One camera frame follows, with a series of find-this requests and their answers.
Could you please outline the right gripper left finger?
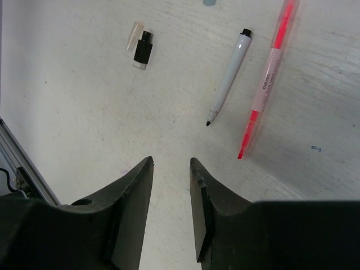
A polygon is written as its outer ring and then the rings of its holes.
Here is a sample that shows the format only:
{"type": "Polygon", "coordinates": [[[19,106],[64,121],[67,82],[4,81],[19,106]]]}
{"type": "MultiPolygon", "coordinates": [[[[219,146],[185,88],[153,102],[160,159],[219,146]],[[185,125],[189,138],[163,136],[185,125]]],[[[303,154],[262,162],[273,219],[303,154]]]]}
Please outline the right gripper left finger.
{"type": "Polygon", "coordinates": [[[70,269],[138,269],[154,174],[148,156],[127,174],[70,205],[76,214],[70,269]]]}

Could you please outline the pink highlighter pen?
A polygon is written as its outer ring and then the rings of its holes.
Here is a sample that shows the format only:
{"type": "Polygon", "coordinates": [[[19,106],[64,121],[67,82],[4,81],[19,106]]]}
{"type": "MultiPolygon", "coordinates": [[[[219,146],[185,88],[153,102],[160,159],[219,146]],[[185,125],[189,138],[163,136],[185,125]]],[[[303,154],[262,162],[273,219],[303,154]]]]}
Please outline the pink highlighter pen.
{"type": "Polygon", "coordinates": [[[255,131],[256,123],[260,119],[271,92],[276,78],[277,70],[281,62],[282,54],[287,42],[287,36],[291,30],[292,23],[298,7],[298,1],[284,1],[278,22],[274,31],[273,40],[269,49],[269,54],[260,77],[258,89],[254,98],[249,120],[242,138],[238,159],[244,157],[245,151],[249,146],[250,140],[255,131]]]}

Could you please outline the white marker black cap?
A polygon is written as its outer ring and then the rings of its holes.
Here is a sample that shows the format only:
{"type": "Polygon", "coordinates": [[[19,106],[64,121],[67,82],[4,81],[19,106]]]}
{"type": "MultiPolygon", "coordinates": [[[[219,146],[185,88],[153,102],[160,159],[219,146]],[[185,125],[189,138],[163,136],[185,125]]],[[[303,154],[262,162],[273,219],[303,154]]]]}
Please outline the white marker black cap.
{"type": "Polygon", "coordinates": [[[242,60],[245,56],[248,46],[252,40],[251,35],[252,35],[252,31],[244,28],[238,36],[230,60],[224,71],[222,80],[219,84],[219,87],[217,88],[217,93],[214,97],[214,101],[211,106],[208,119],[206,121],[207,127],[211,125],[211,123],[217,117],[224,104],[224,101],[231,89],[231,85],[234,81],[237,71],[242,63],[242,60]]]}

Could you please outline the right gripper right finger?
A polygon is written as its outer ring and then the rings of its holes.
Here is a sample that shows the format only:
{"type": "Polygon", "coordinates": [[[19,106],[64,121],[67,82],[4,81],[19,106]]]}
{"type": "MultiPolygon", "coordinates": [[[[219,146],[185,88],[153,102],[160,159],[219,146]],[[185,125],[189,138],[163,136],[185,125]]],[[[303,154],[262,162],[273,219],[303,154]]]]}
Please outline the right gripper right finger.
{"type": "Polygon", "coordinates": [[[190,195],[196,260],[255,263],[256,210],[216,180],[199,159],[190,160],[190,195]]]}

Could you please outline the clear highlighter cap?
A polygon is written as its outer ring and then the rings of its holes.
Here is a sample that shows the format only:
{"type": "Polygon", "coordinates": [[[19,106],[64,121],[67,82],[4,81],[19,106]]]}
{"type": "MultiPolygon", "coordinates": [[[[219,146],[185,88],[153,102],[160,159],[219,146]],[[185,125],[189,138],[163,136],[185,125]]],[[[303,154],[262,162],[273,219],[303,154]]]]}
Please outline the clear highlighter cap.
{"type": "Polygon", "coordinates": [[[137,41],[139,40],[140,35],[142,34],[144,29],[144,24],[140,21],[135,21],[133,24],[133,28],[130,32],[126,50],[129,52],[132,52],[135,45],[137,44],[137,41]]]}

